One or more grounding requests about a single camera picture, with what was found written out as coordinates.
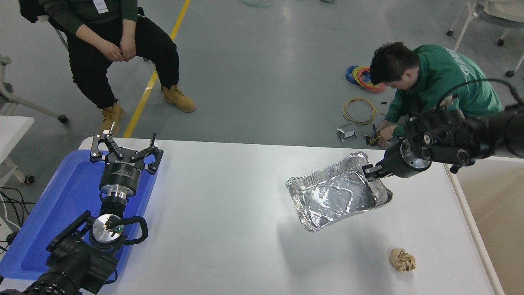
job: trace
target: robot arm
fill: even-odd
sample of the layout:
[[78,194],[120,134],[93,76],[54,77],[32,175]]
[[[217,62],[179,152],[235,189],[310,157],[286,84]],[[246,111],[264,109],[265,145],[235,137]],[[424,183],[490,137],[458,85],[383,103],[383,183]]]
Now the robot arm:
[[[46,262],[49,269],[24,292],[9,289],[0,294],[78,295],[80,289],[97,294],[102,286],[116,281],[115,254],[123,246],[138,244],[147,238],[147,224],[142,217],[123,218],[123,215],[128,198],[136,194],[142,170],[155,174],[158,169],[163,151],[155,147],[154,142],[153,135],[150,146],[139,152],[119,147],[109,132],[96,134],[90,160],[105,162],[99,185],[102,204],[98,217],[85,211],[49,243],[46,248],[51,253]],[[109,150],[105,157],[98,149],[101,143]],[[150,155],[155,159],[146,168],[144,159]],[[140,224],[142,236],[128,240],[124,226],[133,223]],[[85,235],[89,235],[90,244],[84,241]],[[108,281],[113,273],[115,279]]]
[[514,88],[510,90],[518,104],[479,118],[447,110],[454,97],[441,99],[432,111],[410,118],[406,136],[393,143],[375,166],[363,166],[364,175],[368,181],[390,175],[407,178],[427,170],[431,162],[452,164],[456,173],[459,167],[492,155],[524,157],[524,103]]

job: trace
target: seated person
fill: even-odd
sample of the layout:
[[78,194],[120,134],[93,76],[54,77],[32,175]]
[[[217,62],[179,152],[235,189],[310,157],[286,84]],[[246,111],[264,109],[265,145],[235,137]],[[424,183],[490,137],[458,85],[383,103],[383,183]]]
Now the seated person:
[[[486,79],[473,61],[438,45],[422,45],[411,51],[401,42],[385,44],[375,51],[369,68],[374,85],[382,82],[397,89],[384,122],[377,128],[382,147],[391,138],[405,134],[403,127],[396,124],[401,116],[430,110],[453,87]],[[503,110],[487,81],[464,85],[453,92],[456,93],[458,99],[452,107],[459,108],[467,117]]]
[[124,115],[107,82],[114,61],[141,56],[153,61],[167,103],[183,112],[195,110],[178,89],[177,45],[147,17],[138,17],[137,0],[39,0],[49,17],[65,29],[73,81],[99,109],[107,130]]

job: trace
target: hand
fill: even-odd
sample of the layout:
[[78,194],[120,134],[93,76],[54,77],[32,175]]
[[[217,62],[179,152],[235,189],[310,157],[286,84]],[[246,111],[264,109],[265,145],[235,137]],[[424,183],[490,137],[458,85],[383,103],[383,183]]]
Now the hand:
[[120,50],[125,61],[129,61],[130,59],[134,58],[136,56],[136,45],[134,38],[123,36],[122,40],[120,40]]
[[389,145],[389,141],[388,140],[393,138],[393,130],[395,130],[396,127],[397,127],[397,125],[389,125],[389,126],[383,128],[379,132],[378,135],[380,135],[380,138],[378,140],[380,142],[380,146],[385,148],[386,146]]
[[103,40],[102,42],[100,42],[100,44],[98,44],[96,48],[109,61],[123,61],[124,60],[124,58],[122,57],[122,54],[120,53],[120,48],[118,48],[115,44],[107,40]]
[[389,122],[388,120],[384,120],[384,122],[382,122],[382,124],[380,124],[377,128],[377,132],[380,132],[382,129],[388,127],[388,126],[391,126],[391,125],[395,125],[395,123],[391,123]]

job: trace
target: id badge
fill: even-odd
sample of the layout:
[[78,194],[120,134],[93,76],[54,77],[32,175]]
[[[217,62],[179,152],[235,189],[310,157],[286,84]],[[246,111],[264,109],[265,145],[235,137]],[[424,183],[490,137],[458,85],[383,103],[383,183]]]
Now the id badge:
[[93,3],[96,7],[96,11],[98,11],[99,14],[109,12],[109,9],[107,9],[107,5],[105,5],[104,0],[93,0]]

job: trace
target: aluminum foil tray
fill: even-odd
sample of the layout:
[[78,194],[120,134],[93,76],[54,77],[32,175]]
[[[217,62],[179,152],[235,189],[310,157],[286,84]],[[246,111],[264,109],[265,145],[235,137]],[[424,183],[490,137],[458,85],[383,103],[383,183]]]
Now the aluminum foil tray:
[[286,181],[300,222],[311,232],[344,218],[387,204],[393,193],[380,179],[368,182],[362,166],[364,152],[352,153],[335,164]]

